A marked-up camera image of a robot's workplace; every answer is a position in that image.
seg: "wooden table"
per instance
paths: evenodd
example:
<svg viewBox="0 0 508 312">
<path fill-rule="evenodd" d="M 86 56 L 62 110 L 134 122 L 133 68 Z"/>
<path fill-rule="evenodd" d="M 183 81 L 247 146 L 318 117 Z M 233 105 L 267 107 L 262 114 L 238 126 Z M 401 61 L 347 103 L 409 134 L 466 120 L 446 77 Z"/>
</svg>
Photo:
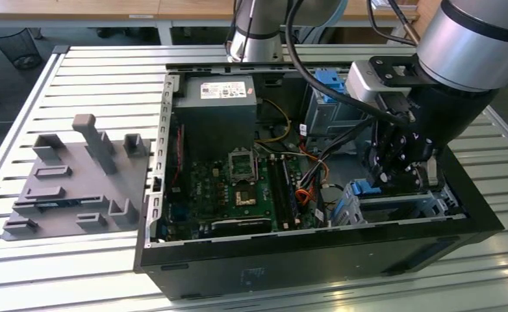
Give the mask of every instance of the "wooden table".
<svg viewBox="0 0 508 312">
<path fill-rule="evenodd" d="M 0 27 L 155 27 L 159 0 L 0 0 Z"/>
<path fill-rule="evenodd" d="M 155 27 L 171 45 L 171 27 L 227 27 L 233 0 L 0 0 L 0 27 Z M 415 20 L 415 11 L 405 12 Z M 389 10 L 374 12 L 381 27 L 399 22 Z M 337 27 L 369 27 L 365 0 L 349 0 Z M 305 43 L 319 37 L 310 32 Z"/>
<path fill-rule="evenodd" d="M 157 30 L 162 45 L 171 44 L 171 27 L 225 27 L 231 19 L 233 0 L 159 0 L 157 12 Z M 415 10 L 403 11 L 409 20 L 417 20 Z M 373 13 L 379 27 L 393 27 L 393 34 L 403 36 L 401 24 L 391 10 L 375 10 Z M 365 0 L 349 0 L 341 20 L 335 27 L 369 27 Z M 311 31 L 305 43 L 315 43 L 322 29 Z"/>
</svg>

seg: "yellow wire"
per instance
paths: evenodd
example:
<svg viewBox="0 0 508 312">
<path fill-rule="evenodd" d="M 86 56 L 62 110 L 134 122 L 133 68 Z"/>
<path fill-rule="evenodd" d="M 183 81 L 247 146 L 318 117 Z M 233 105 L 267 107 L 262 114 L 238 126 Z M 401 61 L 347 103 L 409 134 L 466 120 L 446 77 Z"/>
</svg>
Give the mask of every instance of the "yellow wire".
<svg viewBox="0 0 508 312">
<path fill-rule="evenodd" d="M 267 142 L 279 141 L 283 138 L 286 138 L 286 135 L 289 135 L 289 132 L 290 132 L 290 120 L 289 120 L 289 117 L 286 116 L 285 112 L 282 111 L 282 109 L 278 107 L 278 105 L 273 101 L 269 101 L 267 99 L 262 99 L 262 100 L 274 106 L 274 108 L 278 110 L 278 112 L 281 112 L 283 118 L 286 119 L 286 130 L 281 136 L 278 136 L 275 138 L 263 138 L 259 140 L 254 140 L 254 142 L 267 143 Z"/>
</svg>

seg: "floor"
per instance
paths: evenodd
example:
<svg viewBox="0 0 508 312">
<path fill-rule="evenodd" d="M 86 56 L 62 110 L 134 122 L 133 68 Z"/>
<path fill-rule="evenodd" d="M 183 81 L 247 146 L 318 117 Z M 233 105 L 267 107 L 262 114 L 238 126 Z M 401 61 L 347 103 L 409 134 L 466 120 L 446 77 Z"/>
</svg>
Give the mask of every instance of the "floor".
<svg viewBox="0 0 508 312">
<path fill-rule="evenodd" d="M 182 44 L 193 44 L 198 41 L 206 44 L 217 44 L 223 41 L 225 32 L 223 29 L 215 32 L 199 29 L 190 37 L 177 31 L 173 37 L 174 41 Z M 125 36 L 122 31 L 118 31 L 106 39 L 101 39 L 95 36 L 94 29 L 42 29 L 42 35 L 43 39 L 35 41 L 35 46 L 43 60 L 47 59 L 51 48 L 55 45 L 138 46 L 155 44 L 155 38 L 150 41 L 143 41 L 135 29 L 131 30 L 130 36 Z M 42 66 L 29 71 L 15 70 L 0 52 L 0 122 L 14 120 L 35 79 L 39 76 L 41 68 Z M 508 87 L 501 90 L 493 107 L 508 123 Z M 9 127 L 9 123 L 0 123 L 0 144 Z"/>
</svg>

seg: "sticker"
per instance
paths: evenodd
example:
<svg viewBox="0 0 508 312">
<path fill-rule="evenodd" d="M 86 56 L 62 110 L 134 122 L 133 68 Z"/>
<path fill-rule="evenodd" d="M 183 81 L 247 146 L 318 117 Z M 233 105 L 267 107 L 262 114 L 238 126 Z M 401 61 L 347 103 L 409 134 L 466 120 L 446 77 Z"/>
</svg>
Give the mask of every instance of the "sticker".
<svg viewBox="0 0 508 312">
<path fill-rule="evenodd" d="M 202 83 L 199 85 L 199 99 L 245 98 L 246 87 L 243 81 L 227 83 Z"/>
<path fill-rule="evenodd" d="M 153 15 L 130 14 L 129 18 L 153 18 Z"/>
<path fill-rule="evenodd" d="M 305 125 L 303 123 L 299 124 L 299 135 L 301 135 L 302 137 L 307 135 L 307 133 L 306 133 L 306 129 L 307 129 L 306 125 Z"/>
<path fill-rule="evenodd" d="M 321 210 L 315 209 L 313 214 L 315 215 L 315 218 L 322 222 L 323 221 L 323 213 L 321 212 Z"/>
</svg>

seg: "green circuit board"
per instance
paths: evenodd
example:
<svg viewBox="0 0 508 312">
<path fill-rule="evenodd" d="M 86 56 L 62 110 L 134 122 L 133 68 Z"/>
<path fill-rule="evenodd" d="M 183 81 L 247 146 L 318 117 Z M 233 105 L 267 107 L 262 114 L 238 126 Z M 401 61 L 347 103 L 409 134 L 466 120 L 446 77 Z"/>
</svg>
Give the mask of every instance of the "green circuit board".
<svg viewBox="0 0 508 312">
<path fill-rule="evenodd" d="M 249 167 L 247 158 L 238 160 L 241 173 Z M 226 161 L 195 162 L 190 170 L 190 210 L 198 223 L 226 218 L 270 218 L 275 229 L 271 189 L 266 170 L 266 159 L 254 160 L 257 181 L 230 183 L 229 164 Z M 286 161 L 290 180 L 299 176 L 298 160 Z"/>
<path fill-rule="evenodd" d="M 278 231 L 273 198 L 271 181 L 266 157 L 253 159 L 253 179 L 231 182 L 229 160 L 197 161 L 189 167 L 187 195 L 185 201 L 170 204 L 167 215 L 169 240 L 201 238 L 202 228 L 213 222 L 225 220 L 269 219 L 271 231 Z M 301 178 L 299 160 L 285 158 L 289 180 L 293 184 Z M 249 157 L 233 159 L 234 174 L 247 175 Z M 313 215 L 298 215 L 298 229 L 311 226 Z"/>
</svg>

